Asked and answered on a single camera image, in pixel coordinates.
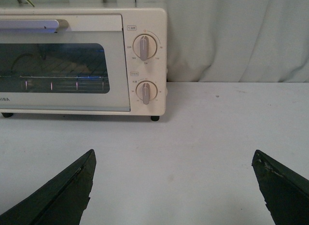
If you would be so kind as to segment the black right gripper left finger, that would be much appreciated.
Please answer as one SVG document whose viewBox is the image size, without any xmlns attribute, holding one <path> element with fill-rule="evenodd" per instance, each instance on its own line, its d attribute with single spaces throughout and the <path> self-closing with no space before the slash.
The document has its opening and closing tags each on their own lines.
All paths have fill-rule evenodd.
<svg viewBox="0 0 309 225">
<path fill-rule="evenodd" d="M 29 197 L 0 216 L 2 225 L 78 225 L 90 200 L 96 168 L 87 151 Z"/>
</svg>

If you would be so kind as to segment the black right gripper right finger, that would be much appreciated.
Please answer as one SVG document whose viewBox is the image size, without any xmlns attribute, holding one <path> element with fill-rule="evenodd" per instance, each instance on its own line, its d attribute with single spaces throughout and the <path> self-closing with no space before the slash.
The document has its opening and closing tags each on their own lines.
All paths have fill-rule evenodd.
<svg viewBox="0 0 309 225">
<path fill-rule="evenodd" d="M 276 225 L 309 223 L 309 181 L 260 150 L 252 167 L 266 207 Z"/>
</svg>

